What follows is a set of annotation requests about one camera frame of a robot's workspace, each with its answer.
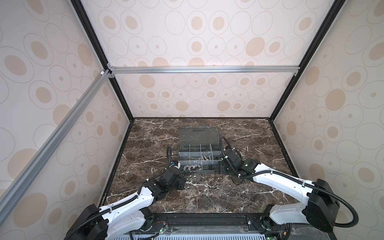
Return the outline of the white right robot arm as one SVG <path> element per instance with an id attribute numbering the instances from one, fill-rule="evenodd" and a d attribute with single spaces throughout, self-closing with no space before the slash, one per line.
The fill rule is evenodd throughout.
<path id="1" fill-rule="evenodd" d="M 326 181 L 300 179 L 258 160 L 243 160 L 235 148 L 226 147 L 222 150 L 221 160 L 233 176 L 271 187 L 296 201 L 294 204 L 269 205 L 266 208 L 265 225 L 309 224 L 325 233 L 334 230 L 340 203 Z"/>

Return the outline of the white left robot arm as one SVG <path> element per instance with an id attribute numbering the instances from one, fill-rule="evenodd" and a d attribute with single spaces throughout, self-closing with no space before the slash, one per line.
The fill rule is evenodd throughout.
<path id="1" fill-rule="evenodd" d="M 148 207 L 166 197 L 172 190 L 183 190 L 185 177 L 180 163 L 172 162 L 161 174 L 145 180 L 139 190 L 110 205 L 87 206 L 66 233 L 66 240 L 111 240 L 130 231 L 152 224 Z"/>

